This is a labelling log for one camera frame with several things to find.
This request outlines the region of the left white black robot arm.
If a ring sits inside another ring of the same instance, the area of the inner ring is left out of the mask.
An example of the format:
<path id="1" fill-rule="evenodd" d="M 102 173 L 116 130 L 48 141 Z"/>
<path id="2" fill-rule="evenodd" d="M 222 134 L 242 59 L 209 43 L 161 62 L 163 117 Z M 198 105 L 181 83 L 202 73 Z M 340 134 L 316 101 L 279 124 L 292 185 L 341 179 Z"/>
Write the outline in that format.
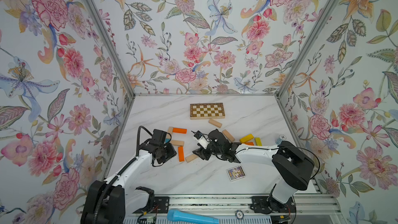
<path id="1" fill-rule="evenodd" d="M 137 186 L 141 172 L 164 165 L 177 155 L 170 132 L 155 129 L 149 139 L 136 142 L 136 153 L 113 176 L 91 184 L 80 219 L 82 224 L 122 224 L 126 216 L 144 216 L 157 206 L 154 190 Z"/>

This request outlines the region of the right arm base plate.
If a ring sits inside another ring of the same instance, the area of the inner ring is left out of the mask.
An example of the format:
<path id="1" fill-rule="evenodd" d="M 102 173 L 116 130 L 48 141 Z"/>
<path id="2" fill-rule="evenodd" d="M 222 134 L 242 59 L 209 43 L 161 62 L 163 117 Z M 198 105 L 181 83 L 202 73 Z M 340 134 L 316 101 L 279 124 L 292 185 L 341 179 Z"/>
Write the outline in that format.
<path id="1" fill-rule="evenodd" d="M 253 196 L 251 197 L 251 201 L 250 209 L 255 213 L 268 215 L 272 213 L 289 214 L 296 212 L 296 205 L 293 197 L 290 197 L 287 203 L 280 203 L 270 196 Z"/>

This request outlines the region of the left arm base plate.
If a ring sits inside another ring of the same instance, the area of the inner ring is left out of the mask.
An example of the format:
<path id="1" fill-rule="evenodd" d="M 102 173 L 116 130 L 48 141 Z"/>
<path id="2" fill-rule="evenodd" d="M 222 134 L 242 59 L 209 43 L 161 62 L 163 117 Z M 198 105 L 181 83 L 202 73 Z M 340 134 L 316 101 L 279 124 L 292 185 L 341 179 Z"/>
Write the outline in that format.
<path id="1" fill-rule="evenodd" d="M 149 204 L 137 209 L 133 214 L 167 214 L 169 212 L 170 197 L 154 197 L 149 200 Z"/>

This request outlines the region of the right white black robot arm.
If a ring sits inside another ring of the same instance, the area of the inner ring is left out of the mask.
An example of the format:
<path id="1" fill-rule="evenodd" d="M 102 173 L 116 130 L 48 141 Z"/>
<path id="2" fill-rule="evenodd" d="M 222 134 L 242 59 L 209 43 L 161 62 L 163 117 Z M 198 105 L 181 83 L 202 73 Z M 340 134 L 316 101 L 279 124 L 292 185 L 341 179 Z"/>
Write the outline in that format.
<path id="1" fill-rule="evenodd" d="M 209 134 L 193 133 L 199 148 L 193 153 L 208 161 L 211 156 L 229 163 L 256 163 L 272 166 L 280 174 L 279 181 L 272 187 L 268 197 L 252 197 L 251 210 L 256 213 L 295 212 L 293 196 L 306 191 L 313 179 L 314 161 L 302 149 L 288 141 L 276 146 L 250 146 L 231 143 L 219 130 Z"/>

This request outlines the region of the orange block front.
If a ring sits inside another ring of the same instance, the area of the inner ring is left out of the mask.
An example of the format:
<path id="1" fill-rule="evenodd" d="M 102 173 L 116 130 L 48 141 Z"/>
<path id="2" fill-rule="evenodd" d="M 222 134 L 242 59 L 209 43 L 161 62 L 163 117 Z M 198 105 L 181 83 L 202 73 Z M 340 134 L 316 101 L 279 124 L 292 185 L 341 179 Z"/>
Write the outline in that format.
<path id="1" fill-rule="evenodd" d="M 183 146 L 178 147 L 178 159 L 179 159 L 179 162 L 185 161 Z"/>

